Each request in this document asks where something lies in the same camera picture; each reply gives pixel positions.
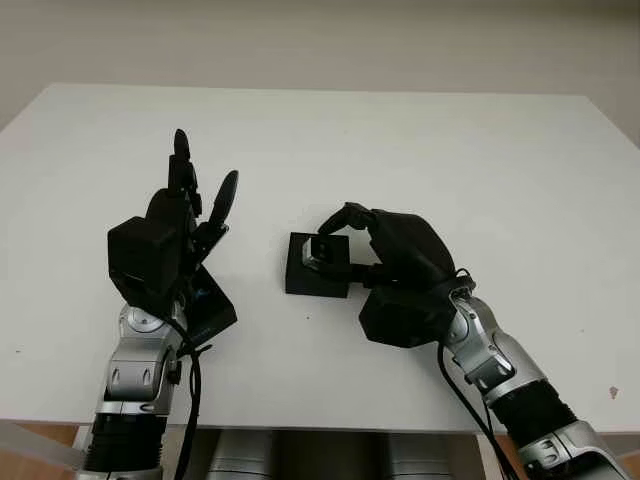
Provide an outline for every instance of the white tabletop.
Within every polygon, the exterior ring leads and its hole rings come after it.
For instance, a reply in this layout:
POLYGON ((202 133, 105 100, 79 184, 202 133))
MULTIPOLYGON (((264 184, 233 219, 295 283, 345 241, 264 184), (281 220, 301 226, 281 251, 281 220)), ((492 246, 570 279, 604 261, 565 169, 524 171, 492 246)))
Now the white tabletop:
POLYGON ((207 215, 240 170, 206 262, 239 321, 202 356, 201 425, 475 430, 434 346, 365 339, 364 290, 285 295, 289 232, 358 201, 431 222, 575 413, 640 431, 640 153, 585 98, 88 85, 0 134, 0 418, 92 421, 122 305, 106 232, 165 185, 176 127, 207 215))

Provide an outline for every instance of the gray wall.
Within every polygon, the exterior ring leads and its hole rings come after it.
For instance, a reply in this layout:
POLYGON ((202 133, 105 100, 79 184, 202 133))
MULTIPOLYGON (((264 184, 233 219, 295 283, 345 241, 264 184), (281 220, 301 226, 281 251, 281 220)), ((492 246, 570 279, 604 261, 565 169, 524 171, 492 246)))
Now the gray wall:
POLYGON ((640 144, 638 0, 0 0, 0 127, 51 82, 585 94, 640 144))

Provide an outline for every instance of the black box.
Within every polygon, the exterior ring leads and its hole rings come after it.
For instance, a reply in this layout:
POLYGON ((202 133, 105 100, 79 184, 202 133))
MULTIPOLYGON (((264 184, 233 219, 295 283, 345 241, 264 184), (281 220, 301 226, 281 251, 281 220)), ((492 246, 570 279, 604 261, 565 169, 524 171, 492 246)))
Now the black box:
MULTIPOLYGON (((349 293, 348 281, 337 281, 323 277, 302 263, 302 246, 312 233, 292 232, 289 238, 285 291, 297 295, 346 298, 349 293)), ((331 247, 332 264, 349 265, 349 237, 346 235, 323 235, 323 240, 331 247)))

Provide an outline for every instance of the black wire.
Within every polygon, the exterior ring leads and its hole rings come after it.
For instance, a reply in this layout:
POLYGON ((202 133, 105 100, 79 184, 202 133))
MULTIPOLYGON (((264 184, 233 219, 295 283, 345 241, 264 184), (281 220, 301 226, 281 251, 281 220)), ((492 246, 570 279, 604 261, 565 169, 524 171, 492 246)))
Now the black wire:
POLYGON ((191 447, 193 446, 193 438, 196 433, 196 427, 198 426, 198 414, 200 412, 200 395, 202 393, 202 372, 200 370, 200 361, 198 357, 200 354, 207 350, 209 346, 202 350, 197 350, 196 346, 189 338, 187 331, 176 322, 173 318, 165 318, 165 323, 173 328, 184 343, 185 350, 191 357, 191 370, 189 372, 189 394, 191 395, 191 410, 189 412, 189 420, 187 420, 187 427, 184 431, 184 440, 182 441, 182 448, 180 449, 180 456, 178 457, 178 466, 176 467, 176 473, 174 475, 175 480, 182 480, 184 474, 187 471, 189 465, 189 457, 191 457, 191 447))
POLYGON ((484 402, 482 402, 482 405, 484 406, 484 413, 487 415, 487 427, 489 427, 489 431, 491 432, 491 435, 494 435, 493 425, 491 424, 491 413, 489 412, 489 407, 487 407, 487 404, 484 402))
MULTIPOLYGON (((487 427, 489 427, 489 431, 491 432, 491 435, 493 435, 495 438, 495 432, 493 431, 493 425, 491 424, 491 412, 489 412, 489 407, 484 402, 482 402, 482 406, 484 407, 484 413, 487 416, 487 427)), ((499 465, 499 467, 500 467, 500 476, 502 477, 502 480, 505 480, 504 469, 502 468, 502 465, 499 465)))
POLYGON ((496 441, 493 435, 493 432, 490 431, 489 428, 485 425, 485 423, 482 421, 482 418, 480 418, 480 415, 478 415, 478 412, 476 412, 476 410, 473 408, 471 403, 469 403, 469 400, 467 400, 467 398, 460 391, 460 389, 455 384, 451 376, 449 376, 449 373, 447 372, 447 369, 444 365, 444 344, 442 343, 438 343, 438 366, 440 367, 440 372, 442 373, 442 376, 446 380, 447 384, 449 384, 449 387, 451 387, 451 390, 454 391, 458 399, 460 399, 462 404, 465 406, 465 408, 469 411, 473 419, 476 421, 476 423, 482 430, 482 433, 484 433, 485 436, 487 437, 487 440, 489 440, 489 443, 493 447, 493 451, 495 452, 496 457, 498 458, 498 462, 502 466, 502 470, 507 474, 507 478, 517 479, 518 476, 516 475, 515 470, 511 466, 511 462, 509 462, 509 459, 502 451, 502 448, 496 441))

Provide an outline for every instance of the silver metal arm segment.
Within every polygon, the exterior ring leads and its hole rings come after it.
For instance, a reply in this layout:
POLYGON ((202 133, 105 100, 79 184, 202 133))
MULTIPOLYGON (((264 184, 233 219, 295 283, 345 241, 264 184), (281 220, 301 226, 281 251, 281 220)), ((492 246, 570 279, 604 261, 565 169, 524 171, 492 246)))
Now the silver metal arm segment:
MULTIPOLYGON (((177 304, 172 316, 186 328, 177 304)), ((180 382, 181 364, 176 358, 180 335, 161 319, 129 305, 118 321, 120 342, 96 408, 85 469, 76 479, 161 480, 160 442, 173 389, 180 382)))
POLYGON ((475 297, 452 297, 445 340, 465 380, 507 427, 532 478, 631 480, 593 428, 560 401, 522 346, 475 297))

